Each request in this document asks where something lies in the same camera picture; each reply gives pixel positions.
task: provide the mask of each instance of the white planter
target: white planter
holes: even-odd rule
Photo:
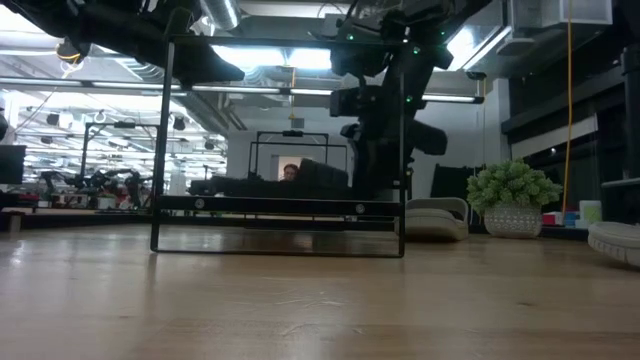
[[[542,230],[540,207],[501,204],[487,209],[484,225],[496,237],[532,239]]]

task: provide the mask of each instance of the black metal frame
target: black metal frame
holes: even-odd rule
[[[98,130],[97,133],[91,135],[90,131],[92,127],[101,127],[100,130]],[[96,123],[96,122],[89,122],[89,123],[85,123],[84,124],[84,140],[82,143],[82,161],[80,163],[80,176],[82,176],[84,178],[85,173],[86,173],[86,168],[87,168],[87,151],[89,149],[89,141],[93,140],[93,138],[97,135],[100,134],[100,131],[104,130],[104,128],[106,128],[107,126],[116,126],[116,123]],[[157,132],[160,132],[160,125],[143,125],[143,124],[136,124],[136,127],[145,127],[145,128],[155,128]]]
[[[97,135],[100,134],[100,131],[102,131],[105,127],[107,126],[113,126],[116,127],[117,123],[114,122],[110,122],[110,123],[96,123],[96,122],[89,122],[89,123],[85,123],[84,124],[84,140],[82,142],[82,160],[80,163],[80,177],[82,179],[84,179],[85,173],[86,173],[86,168],[87,168],[87,151],[89,149],[89,141],[93,140],[93,138]],[[94,126],[99,126],[100,130],[98,130],[97,133],[91,135],[90,134],[90,130],[92,127]],[[160,132],[160,125],[145,125],[145,124],[135,124],[135,127],[144,127],[144,128],[155,128],[156,132]],[[166,145],[165,145],[165,154],[162,155],[162,164],[164,166],[164,156],[166,155]],[[156,171],[156,166],[158,166],[158,151],[156,150],[156,156],[155,159],[153,161],[153,174],[155,175],[155,171]],[[155,176],[153,177],[153,180],[151,181],[151,194],[155,194],[154,189],[156,188],[156,184],[162,184],[162,182],[156,182],[156,178]],[[151,204],[150,204],[150,208],[154,207],[154,199],[155,196],[150,196],[148,197],[145,201],[144,204],[142,205],[143,207],[147,204],[147,202],[149,201],[149,199],[151,198]]]
[[[288,143],[288,142],[261,142],[261,141],[252,141],[249,145],[249,165],[248,172],[251,172],[251,164],[253,163],[253,146],[256,147],[256,161],[253,167],[253,173],[258,173],[258,159],[260,155],[260,145],[281,145],[281,146],[303,146],[303,147],[323,147],[325,148],[325,158],[324,163],[329,164],[329,149],[331,148],[342,148],[344,149],[344,171],[349,172],[349,149],[347,145],[338,145],[338,144],[298,144],[298,143]]]
[[[323,145],[325,147],[325,156],[324,156],[324,163],[328,164],[329,163],[329,134],[326,133],[300,133],[301,136],[300,137],[305,137],[305,136],[322,136],[324,137],[324,142],[325,145]],[[283,137],[286,137],[285,132],[278,132],[278,131],[258,131],[256,133],[256,141],[251,142],[251,145],[249,145],[249,168],[248,168],[248,172],[251,172],[251,163],[253,162],[253,145],[256,145],[256,165],[253,168],[253,172],[255,174],[258,173],[258,159],[260,158],[260,145],[284,145],[284,146],[295,146],[295,145],[301,145],[301,146],[310,146],[310,147],[314,147],[314,146],[318,146],[318,144],[297,144],[297,143],[287,143],[284,141],[280,141],[280,142],[270,142],[270,141],[260,141],[260,138],[262,137],[262,135],[280,135]]]
[[[298,40],[274,40],[274,39],[246,39],[246,38],[219,38],[174,36],[169,38],[167,44],[166,68],[162,90],[162,110],[160,127],[156,140],[156,158],[154,166],[154,183],[162,184],[164,180],[164,167],[166,155],[166,143],[169,126],[169,102],[171,98],[171,85],[173,65],[175,60],[176,43],[191,44],[234,44],[253,46],[280,46],[280,47],[306,47],[306,48],[334,48],[334,47],[386,47],[398,48],[403,44],[374,44],[374,43],[336,43],[327,41],[298,41]],[[401,79],[399,101],[404,104],[404,74]],[[323,201],[323,200],[290,200],[290,199],[248,199],[248,198],[215,198],[203,196],[163,196],[163,186],[155,186],[153,196],[156,200],[153,206],[151,224],[151,251],[158,253],[210,253],[210,254],[259,254],[259,255],[298,255],[298,256],[331,256],[331,257],[374,257],[374,258],[401,258],[405,253],[405,203],[406,203],[406,166],[405,166],[405,119],[404,111],[399,114],[400,130],[400,167],[399,178],[399,202],[363,202],[363,201]],[[397,218],[398,226],[398,252],[396,254],[341,254],[341,253],[306,253],[306,252],[279,252],[279,251],[185,251],[178,249],[161,249],[159,247],[160,225],[168,224],[171,218],[165,216],[166,210],[195,210],[195,211],[228,211],[244,214],[268,213],[272,215],[303,215],[303,216],[382,216]],[[202,220],[189,221],[180,219],[183,224],[202,224]]]

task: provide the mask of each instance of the cable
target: cable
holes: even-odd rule
[[[569,187],[569,162],[571,159],[571,129],[573,127],[573,26],[572,26],[572,8],[573,8],[573,0],[569,0],[569,10],[567,13],[567,47],[568,47],[568,69],[567,69],[567,94],[569,100],[569,127],[568,127],[568,135],[567,135],[567,153],[564,160],[564,192],[562,195],[562,223],[564,224],[564,219],[567,214],[567,198],[569,191],[567,188]]]
[[[78,59],[79,59],[79,58],[80,58],[79,56],[75,58],[75,60],[73,61],[73,65],[75,65],[75,64],[78,62]],[[66,78],[67,78],[71,73],[73,73],[73,72],[75,72],[75,71],[78,71],[78,70],[80,70],[80,69],[82,69],[82,67],[81,67],[81,66],[77,66],[77,67],[74,67],[74,68],[68,69],[67,71],[65,71],[65,72],[64,72],[64,74],[62,74],[62,79],[66,79]],[[51,94],[49,94],[49,96],[47,96],[47,97],[42,101],[42,103],[40,104],[40,106],[38,106],[38,107],[36,108],[36,110],[35,110],[35,111],[34,111],[34,112],[33,112],[33,113],[32,113],[32,114],[31,114],[31,115],[30,115],[30,116],[29,116],[25,121],[23,121],[21,124],[19,124],[18,126],[16,126],[16,128],[15,128],[12,132],[8,133],[8,134],[7,134],[7,135],[5,135],[5,136],[11,136],[11,135],[14,135],[14,134],[16,134],[18,131],[20,131],[20,130],[24,129],[27,125],[29,125],[29,124],[33,121],[33,119],[35,119],[35,118],[36,118],[36,116],[38,116],[38,115],[40,114],[40,111],[42,110],[42,108],[44,108],[44,106],[47,104],[47,102],[49,101],[49,99],[51,99],[51,97],[53,96],[53,94],[55,94],[55,93],[56,93],[56,91],[58,91],[58,87],[57,87],[57,86],[56,86],[55,88],[53,88],[53,90],[51,91]]]

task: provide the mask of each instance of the black screen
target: black screen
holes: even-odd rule
[[[26,146],[0,145],[0,184],[22,184]]]

